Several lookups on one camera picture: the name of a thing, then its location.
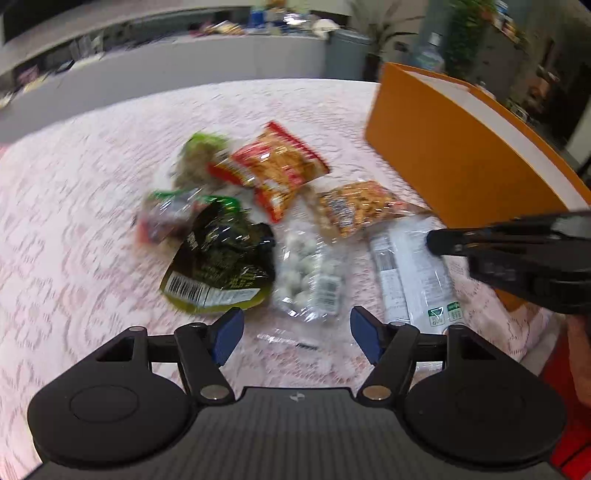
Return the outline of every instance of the green plant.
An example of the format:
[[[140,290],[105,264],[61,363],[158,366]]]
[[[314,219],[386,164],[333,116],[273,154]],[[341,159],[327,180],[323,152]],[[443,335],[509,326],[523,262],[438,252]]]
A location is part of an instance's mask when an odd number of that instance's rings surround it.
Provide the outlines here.
[[[352,12],[352,26],[355,30],[367,35],[371,39],[371,53],[381,55],[388,42],[402,35],[416,35],[416,32],[396,31],[398,26],[405,22],[420,20],[424,15],[416,17],[395,19],[394,16],[402,0],[395,0],[380,18],[379,12],[370,10],[367,0],[349,0]]]
[[[465,79],[494,11],[493,0],[450,0],[452,17],[447,28],[442,56],[452,77]]]

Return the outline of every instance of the tablecloth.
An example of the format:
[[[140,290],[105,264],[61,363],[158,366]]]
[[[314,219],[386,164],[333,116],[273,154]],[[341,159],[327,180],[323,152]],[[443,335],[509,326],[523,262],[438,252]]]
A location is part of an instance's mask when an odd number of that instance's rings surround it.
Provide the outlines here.
[[[160,335],[195,320],[158,291],[172,253],[139,251],[131,229],[159,164],[195,131],[253,138],[274,119],[323,155],[336,180],[377,179],[424,205],[363,139],[376,88],[338,80],[204,85],[89,112],[7,149],[0,158],[0,478],[22,478],[39,461],[26,412],[43,385],[128,326]],[[363,238],[348,255],[344,311],[360,304],[380,317]],[[528,306],[507,314],[491,289],[467,277],[465,263],[449,267],[467,323],[520,359],[549,314]],[[247,312],[244,337],[223,368],[237,392],[244,385],[355,389],[367,376],[371,366],[346,314],[315,352],[256,339],[279,318],[269,307]],[[178,381],[169,365],[154,371]]]

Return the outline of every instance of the white snack package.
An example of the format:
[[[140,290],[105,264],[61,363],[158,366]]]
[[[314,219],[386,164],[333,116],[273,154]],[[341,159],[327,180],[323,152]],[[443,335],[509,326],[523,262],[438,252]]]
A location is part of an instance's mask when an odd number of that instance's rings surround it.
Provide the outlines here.
[[[427,249],[435,218],[414,215],[391,222],[388,236],[402,281],[408,318],[423,333],[443,333],[463,320],[443,260]]]
[[[369,233],[369,247],[378,270],[384,301],[384,323],[410,323],[408,309],[398,266],[394,257],[394,248],[390,243],[388,228],[378,226]]]
[[[341,249],[316,230],[312,223],[293,222],[275,263],[273,304],[305,322],[337,316],[345,286]]]

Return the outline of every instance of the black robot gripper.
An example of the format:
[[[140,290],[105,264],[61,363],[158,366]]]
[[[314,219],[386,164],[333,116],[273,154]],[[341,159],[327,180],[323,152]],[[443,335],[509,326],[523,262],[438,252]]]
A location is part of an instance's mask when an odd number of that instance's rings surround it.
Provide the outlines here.
[[[466,326],[426,335],[355,307],[351,332],[375,365],[355,396],[246,387],[236,399],[218,367],[243,326],[230,309],[173,335],[130,327],[46,385],[28,410],[44,462],[30,480],[562,478],[547,463],[560,397]],[[443,369],[410,389],[432,361]],[[152,362],[176,363],[183,388]]]

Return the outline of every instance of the person's hand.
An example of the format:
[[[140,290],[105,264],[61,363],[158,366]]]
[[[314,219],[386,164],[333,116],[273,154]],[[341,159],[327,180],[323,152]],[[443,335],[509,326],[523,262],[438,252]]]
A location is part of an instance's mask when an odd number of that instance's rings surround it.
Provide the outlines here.
[[[585,331],[585,319],[569,316],[567,324],[574,388],[581,403],[591,408],[591,342]]]

